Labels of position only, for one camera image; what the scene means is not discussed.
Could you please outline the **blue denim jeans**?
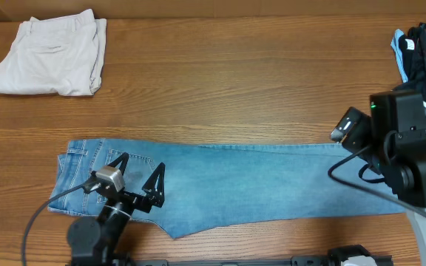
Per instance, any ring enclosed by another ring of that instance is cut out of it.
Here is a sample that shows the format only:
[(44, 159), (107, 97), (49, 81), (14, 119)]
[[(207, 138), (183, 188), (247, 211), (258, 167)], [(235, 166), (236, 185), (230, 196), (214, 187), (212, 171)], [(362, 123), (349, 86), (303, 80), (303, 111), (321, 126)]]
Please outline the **blue denim jeans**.
[(142, 191), (155, 168), (165, 170), (165, 203), (133, 219), (151, 222), (173, 238), (220, 226), (276, 219), (395, 214), (402, 208), (348, 187), (391, 190), (376, 175), (358, 172), (364, 163), (337, 144), (181, 145), (140, 140), (74, 140), (58, 156), (49, 210), (96, 216), (105, 204), (80, 188), (92, 171), (129, 155), (127, 191)]

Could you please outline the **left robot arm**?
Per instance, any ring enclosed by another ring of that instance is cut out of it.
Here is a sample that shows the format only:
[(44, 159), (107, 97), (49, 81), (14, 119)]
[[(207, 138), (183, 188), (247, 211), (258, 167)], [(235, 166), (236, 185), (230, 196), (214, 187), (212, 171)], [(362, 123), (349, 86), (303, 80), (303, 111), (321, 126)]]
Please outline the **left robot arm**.
[(125, 190), (124, 173), (129, 155), (123, 153), (110, 164), (93, 171), (82, 185), (84, 193), (93, 191), (106, 197), (98, 217), (83, 216), (68, 229), (71, 265), (134, 265), (127, 253), (116, 253), (121, 234), (134, 211), (149, 213), (164, 204), (165, 164), (160, 163), (144, 183), (143, 195)]

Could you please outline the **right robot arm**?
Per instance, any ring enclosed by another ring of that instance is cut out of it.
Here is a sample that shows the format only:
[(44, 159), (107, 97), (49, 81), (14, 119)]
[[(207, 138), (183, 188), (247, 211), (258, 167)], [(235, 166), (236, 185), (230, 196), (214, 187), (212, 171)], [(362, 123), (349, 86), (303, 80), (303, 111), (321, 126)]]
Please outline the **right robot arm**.
[(426, 265), (426, 105), (412, 90), (370, 96), (369, 115), (351, 107), (331, 133), (334, 142), (366, 162), (406, 210)]

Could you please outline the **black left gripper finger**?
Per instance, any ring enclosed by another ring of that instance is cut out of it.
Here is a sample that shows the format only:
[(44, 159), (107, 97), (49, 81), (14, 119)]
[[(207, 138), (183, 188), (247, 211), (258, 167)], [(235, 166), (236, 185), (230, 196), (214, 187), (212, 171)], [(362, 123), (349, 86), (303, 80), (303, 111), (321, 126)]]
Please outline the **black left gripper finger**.
[(142, 187), (149, 204), (158, 208), (161, 208), (165, 201), (165, 167), (164, 163), (160, 163)]
[(119, 175), (123, 176), (129, 161), (129, 155), (124, 152), (119, 157), (114, 159), (111, 163), (107, 165), (107, 170), (110, 176)]

